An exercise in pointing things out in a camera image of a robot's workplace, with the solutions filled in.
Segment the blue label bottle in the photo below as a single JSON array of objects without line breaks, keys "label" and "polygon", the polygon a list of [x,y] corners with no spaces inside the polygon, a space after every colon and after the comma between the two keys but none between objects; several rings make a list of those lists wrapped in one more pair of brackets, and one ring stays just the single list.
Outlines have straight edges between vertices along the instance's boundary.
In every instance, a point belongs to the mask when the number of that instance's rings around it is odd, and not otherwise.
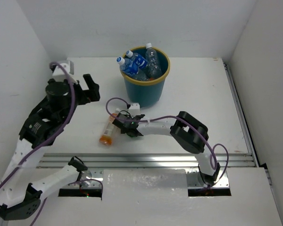
[{"label": "blue label bottle", "polygon": [[146,70],[148,68],[148,62],[141,54],[128,50],[125,55],[131,59],[141,70]]},{"label": "blue label bottle", "polygon": [[116,62],[119,64],[120,70],[129,76],[132,79],[138,80],[138,81],[147,81],[148,78],[146,74],[139,69],[136,63],[134,63],[129,58],[122,58],[119,56],[116,59]]}]

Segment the clear bottle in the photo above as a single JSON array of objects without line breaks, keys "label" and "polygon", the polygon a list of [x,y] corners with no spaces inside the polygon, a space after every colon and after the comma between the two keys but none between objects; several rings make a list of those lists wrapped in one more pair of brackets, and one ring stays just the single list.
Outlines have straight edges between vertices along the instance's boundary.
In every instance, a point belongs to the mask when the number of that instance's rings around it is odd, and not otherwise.
[{"label": "clear bottle", "polygon": [[145,57],[148,62],[150,77],[154,80],[158,79],[162,75],[158,54],[151,43],[147,43],[145,47]]}]

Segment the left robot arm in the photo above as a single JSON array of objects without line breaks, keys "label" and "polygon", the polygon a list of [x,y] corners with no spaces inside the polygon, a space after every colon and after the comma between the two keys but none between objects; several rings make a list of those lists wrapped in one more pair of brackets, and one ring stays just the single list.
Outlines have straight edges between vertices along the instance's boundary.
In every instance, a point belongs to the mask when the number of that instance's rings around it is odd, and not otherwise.
[{"label": "left robot arm", "polygon": [[68,115],[73,115],[79,105],[97,102],[100,99],[99,85],[90,74],[83,78],[88,89],[79,82],[68,84],[67,80],[50,79],[45,88],[45,98],[30,112],[24,122],[10,164],[0,182],[0,218],[5,221],[23,220],[33,215],[41,201],[67,184],[76,182],[87,166],[75,157],[60,171],[44,179],[28,182],[41,158],[53,145],[50,140]]}]

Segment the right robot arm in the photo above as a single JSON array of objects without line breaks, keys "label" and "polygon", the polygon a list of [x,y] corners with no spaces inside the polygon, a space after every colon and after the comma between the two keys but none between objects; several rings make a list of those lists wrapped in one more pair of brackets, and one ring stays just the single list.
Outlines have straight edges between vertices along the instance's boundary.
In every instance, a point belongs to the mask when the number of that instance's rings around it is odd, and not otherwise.
[{"label": "right robot arm", "polygon": [[171,136],[185,151],[193,154],[198,162],[200,178],[212,187],[220,171],[214,148],[208,143],[208,128],[185,111],[177,116],[146,119],[144,114],[130,117],[119,113],[113,124],[122,134],[130,137],[147,135]]}]

